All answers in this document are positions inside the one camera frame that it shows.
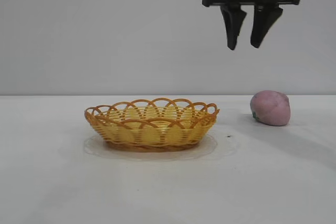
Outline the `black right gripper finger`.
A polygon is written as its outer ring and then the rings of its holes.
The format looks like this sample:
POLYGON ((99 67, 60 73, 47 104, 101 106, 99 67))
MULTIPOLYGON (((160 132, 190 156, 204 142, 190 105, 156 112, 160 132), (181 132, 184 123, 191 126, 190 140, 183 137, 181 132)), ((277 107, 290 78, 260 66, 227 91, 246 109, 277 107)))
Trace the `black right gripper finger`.
POLYGON ((226 28, 227 47, 230 50, 234 50, 237 45, 237 38, 239 36, 241 26, 247 13, 241 9, 240 4, 221 5, 220 11, 226 28))
POLYGON ((250 37, 253 47, 259 48, 272 25, 282 16, 283 9, 279 5, 255 5, 254 21, 250 37))

